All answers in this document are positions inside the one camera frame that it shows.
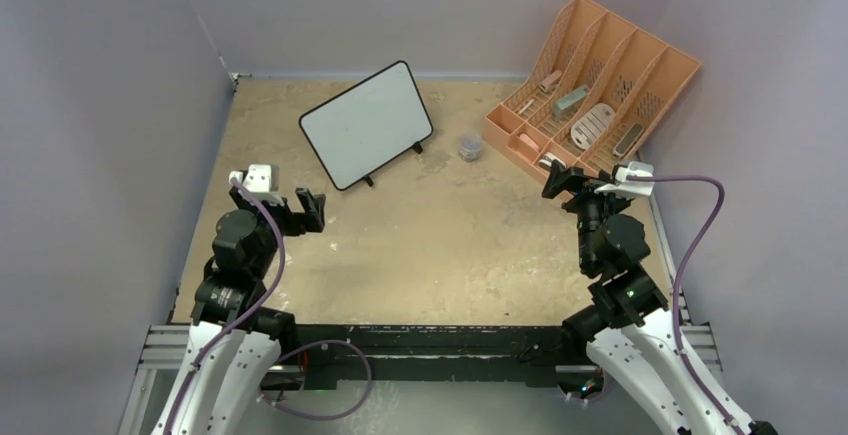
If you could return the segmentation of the black-framed whiteboard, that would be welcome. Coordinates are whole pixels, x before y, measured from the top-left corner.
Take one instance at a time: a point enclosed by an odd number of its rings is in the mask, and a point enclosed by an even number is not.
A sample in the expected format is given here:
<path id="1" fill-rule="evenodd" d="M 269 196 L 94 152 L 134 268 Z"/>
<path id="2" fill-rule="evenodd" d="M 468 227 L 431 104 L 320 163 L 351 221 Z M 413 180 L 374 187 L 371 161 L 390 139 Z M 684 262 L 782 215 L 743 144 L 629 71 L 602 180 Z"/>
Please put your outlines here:
<path id="1" fill-rule="evenodd" d="M 299 117 L 332 186 L 345 191 L 434 134 L 409 64 L 398 60 Z"/>

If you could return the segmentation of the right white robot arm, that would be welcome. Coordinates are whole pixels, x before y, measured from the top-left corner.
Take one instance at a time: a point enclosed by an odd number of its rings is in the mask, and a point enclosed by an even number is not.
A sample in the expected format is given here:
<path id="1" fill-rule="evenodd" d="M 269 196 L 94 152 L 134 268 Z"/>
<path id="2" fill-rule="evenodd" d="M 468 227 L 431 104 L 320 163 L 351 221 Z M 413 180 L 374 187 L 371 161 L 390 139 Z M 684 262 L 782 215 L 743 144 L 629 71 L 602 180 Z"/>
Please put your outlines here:
<path id="1" fill-rule="evenodd" d="M 590 279 L 591 304 L 563 322 L 561 347 L 576 362 L 590 360 L 638 403 L 664 434 L 773 434 L 717 381 L 683 333 L 679 268 L 666 296 L 642 266 L 651 250 L 642 222 L 625 214 L 657 183 L 705 182 L 717 199 L 685 253 L 689 258 L 722 208 L 725 189 L 703 175 L 656 176 L 649 164 L 618 164 L 591 176 L 556 158 L 543 161 L 545 199 L 570 194 L 564 211 L 577 218 L 580 272 Z"/>

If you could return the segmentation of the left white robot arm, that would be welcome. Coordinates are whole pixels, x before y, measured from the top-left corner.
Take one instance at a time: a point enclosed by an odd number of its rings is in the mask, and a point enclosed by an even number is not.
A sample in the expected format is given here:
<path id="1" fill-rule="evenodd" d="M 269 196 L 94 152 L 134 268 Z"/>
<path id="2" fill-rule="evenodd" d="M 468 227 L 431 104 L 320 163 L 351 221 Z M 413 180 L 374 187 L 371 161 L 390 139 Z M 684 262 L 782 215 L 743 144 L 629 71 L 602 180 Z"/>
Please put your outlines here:
<path id="1" fill-rule="evenodd" d="M 217 222 L 212 257 L 195 291 L 188 341 L 155 434 L 232 434 L 268 369 L 297 354 L 293 315 L 266 308 L 263 279 L 284 236 L 320 233 L 323 194 L 296 191 L 302 211 L 271 192 L 229 194 L 236 208 Z"/>

